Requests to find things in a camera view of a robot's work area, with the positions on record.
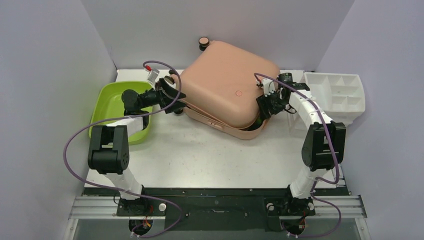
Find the pink hard-shell suitcase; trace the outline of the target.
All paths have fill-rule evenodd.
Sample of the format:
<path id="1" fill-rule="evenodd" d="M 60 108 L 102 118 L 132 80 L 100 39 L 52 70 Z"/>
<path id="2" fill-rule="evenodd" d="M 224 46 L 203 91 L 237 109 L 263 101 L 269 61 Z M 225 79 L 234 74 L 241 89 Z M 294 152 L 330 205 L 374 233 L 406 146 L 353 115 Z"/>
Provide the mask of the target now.
<path id="1" fill-rule="evenodd" d="M 275 78 L 279 67 L 229 43 L 198 40 L 200 56 L 181 73 L 170 70 L 164 78 L 186 95 L 185 114 L 205 125 L 239 138 L 256 138 L 267 125 L 256 99 L 263 95 L 255 73 Z"/>

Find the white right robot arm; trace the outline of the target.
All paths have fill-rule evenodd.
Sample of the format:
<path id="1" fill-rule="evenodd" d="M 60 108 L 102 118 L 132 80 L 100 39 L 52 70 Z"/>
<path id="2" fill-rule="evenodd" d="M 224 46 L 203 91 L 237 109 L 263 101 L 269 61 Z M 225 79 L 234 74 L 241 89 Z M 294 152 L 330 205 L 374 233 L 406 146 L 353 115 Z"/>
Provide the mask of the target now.
<path id="1" fill-rule="evenodd" d="M 256 85 L 263 94 L 256 98 L 261 121 L 280 112 L 298 114 L 307 128 L 301 148 L 303 168 L 296 180 L 287 187 L 282 199 L 283 212 L 300 215 L 312 211 L 312 196 L 318 182 L 336 185 L 340 171 L 336 170 L 335 179 L 325 179 L 324 175 L 337 169 L 343 161 L 346 140 L 346 126 L 327 116 L 318 102 L 313 99 L 306 83 L 295 82 L 290 72 L 272 78 L 255 73 Z"/>

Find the green plastic tray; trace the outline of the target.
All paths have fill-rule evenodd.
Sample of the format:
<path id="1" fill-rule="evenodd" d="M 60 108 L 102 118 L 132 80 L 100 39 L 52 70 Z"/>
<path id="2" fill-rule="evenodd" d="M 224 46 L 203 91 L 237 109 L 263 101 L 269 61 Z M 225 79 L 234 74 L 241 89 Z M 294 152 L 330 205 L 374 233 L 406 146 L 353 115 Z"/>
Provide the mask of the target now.
<path id="1" fill-rule="evenodd" d="M 153 87 L 145 81 L 120 81 L 113 82 L 104 86 L 97 98 L 96 105 L 90 120 L 94 123 L 104 119 L 117 118 L 124 116 L 124 103 L 121 96 L 125 90 L 134 90 L 137 93 L 144 93 Z M 128 138 L 129 145 L 141 144 L 148 136 L 150 125 L 139 132 L 134 133 Z"/>

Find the white plastic drawer organizer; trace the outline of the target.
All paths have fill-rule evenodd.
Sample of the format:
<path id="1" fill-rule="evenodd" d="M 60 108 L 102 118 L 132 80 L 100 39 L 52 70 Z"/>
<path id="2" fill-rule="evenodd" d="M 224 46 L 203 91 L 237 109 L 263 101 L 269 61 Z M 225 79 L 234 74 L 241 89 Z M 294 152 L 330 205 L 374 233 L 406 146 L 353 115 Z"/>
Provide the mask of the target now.
<path id="1" fill-rule="evenodd" d="M 360 76 L 292 71 L 293 81 L 305 83 L 318 106 L 335 122 L 349 126 L 366 110 L 366 99 Z"/>

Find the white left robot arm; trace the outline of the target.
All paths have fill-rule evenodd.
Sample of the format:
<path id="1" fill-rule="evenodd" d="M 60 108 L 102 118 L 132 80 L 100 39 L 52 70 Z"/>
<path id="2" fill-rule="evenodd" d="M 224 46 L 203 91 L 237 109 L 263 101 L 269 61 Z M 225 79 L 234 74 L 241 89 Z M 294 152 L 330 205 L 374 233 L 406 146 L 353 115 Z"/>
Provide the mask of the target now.
<path id="1" fill-rule="evenodd" d="M 149 201 L 140 196 L 143 185 L 129 170 L 129 137 L 145 130 L 150 123 L 145 109 L 160 106 L 165 113 L 181 111 L 186 95 L 160 78 L 153 88 L 144 92 L 125 89 L 121 94 L 124 118 L 91 129 L 87 163 L 91 170 L 108 178 L 119 190 L 120 206 L 124 210 L 143 215 L 151 210 Z"/>

